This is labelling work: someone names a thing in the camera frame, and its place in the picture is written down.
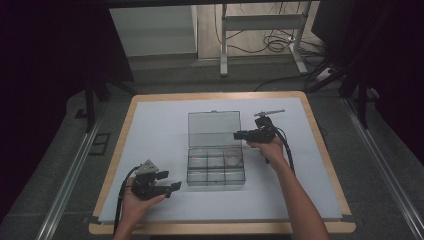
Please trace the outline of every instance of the white wall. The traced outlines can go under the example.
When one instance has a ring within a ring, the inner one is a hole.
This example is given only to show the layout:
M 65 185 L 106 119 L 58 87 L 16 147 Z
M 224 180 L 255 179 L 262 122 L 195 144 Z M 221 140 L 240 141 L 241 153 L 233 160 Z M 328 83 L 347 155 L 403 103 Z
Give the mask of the white wall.
M 127 57 L 197 52 L 194 6 L 122 8 L 110 13 Z

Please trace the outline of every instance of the person's right hand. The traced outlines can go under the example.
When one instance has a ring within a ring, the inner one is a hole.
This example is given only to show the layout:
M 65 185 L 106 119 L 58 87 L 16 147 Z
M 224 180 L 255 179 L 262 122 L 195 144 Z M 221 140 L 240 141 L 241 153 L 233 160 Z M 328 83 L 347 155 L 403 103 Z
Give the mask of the person's right hand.
M 252 148 L 259 148 L 261 154 L 266 157 L 272 166 L 280 166 L 280 164 L 287 164 L 287 161 L 283 153 L 283 143 L 278 137 L 275 137 L 270 143 L 257 143 L 257 142 L 246 142 Z

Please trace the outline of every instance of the hand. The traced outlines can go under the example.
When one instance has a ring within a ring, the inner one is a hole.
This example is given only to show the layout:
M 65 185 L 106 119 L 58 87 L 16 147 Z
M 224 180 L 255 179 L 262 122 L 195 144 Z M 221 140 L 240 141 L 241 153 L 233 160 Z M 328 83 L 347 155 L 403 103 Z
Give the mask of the hand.
M 142 201 L 131 191 L 133 182 L 134 178 L 130 178 L 126 184 L 127 187 L 125 189 L 124 200 L 122 202 L 121 221 L 135 226 L 144 217 L 150 207 L 165 199 L 165 195 L 156 196 L 149 200 Z
M 278 137 L 275 137 L 270 143 L 246 142 L 252 148 L 259 148 L 261 154 L 266 157 L 276 170 L 281 164 L 287 165 L 286 158 L 283 153 L 283 143 Z

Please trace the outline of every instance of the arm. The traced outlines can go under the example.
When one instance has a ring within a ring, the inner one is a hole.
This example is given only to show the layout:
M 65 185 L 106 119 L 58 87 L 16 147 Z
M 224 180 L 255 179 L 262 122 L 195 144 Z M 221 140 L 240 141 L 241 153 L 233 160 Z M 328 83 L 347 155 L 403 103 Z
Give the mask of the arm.
M 131 186 L 134 178 L 128 180 L 127 186 Z M 131 239 L 131 234 L 138 224 L 143 219 L 147 210 L 153 205 L 162 202 L 165 195 L 156 196 L 147 201 L 138 199 L 132 192 L 131 188 L 127 187 L 124 193 L 124 201 L 122 203 L 122 215 L 119 221 L 118 228 L 116 229 L 114 240 L 127 240 Z
M 330 239 L 315 205 L 290 169 L 283 154 L 281 141 L 276 137 L 271 143 L 247 142 L 247 144 L 259 148 L 261 154 L 269 159 L 275 170 L 295 238 L 298 240 Z

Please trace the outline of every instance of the white paper sheet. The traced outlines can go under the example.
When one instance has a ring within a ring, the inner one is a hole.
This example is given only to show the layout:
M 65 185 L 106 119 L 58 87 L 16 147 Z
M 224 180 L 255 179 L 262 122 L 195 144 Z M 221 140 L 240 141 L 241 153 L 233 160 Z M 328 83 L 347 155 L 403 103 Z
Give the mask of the white paper sheet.
M 257 149 L 243 141 L 246 183 L 243 186 L 187 186 L 188 113 L 240 111 L 242 130 L 256 129 L 253 114 L 270 115 L 283 129 L 291 148 L 296 176 L 325 219 L 341 218 L 334 190 L 299 98 L 189 100 L 140 102 L 102 212 L 101 222 L 113 221 L 117 196 L 127 173 L 147 159 L 169 177 L 158 185 L 182 181 L 170 199 L 153 206 L 144 221 L 210 221 L 288 219 L 277 177 Z

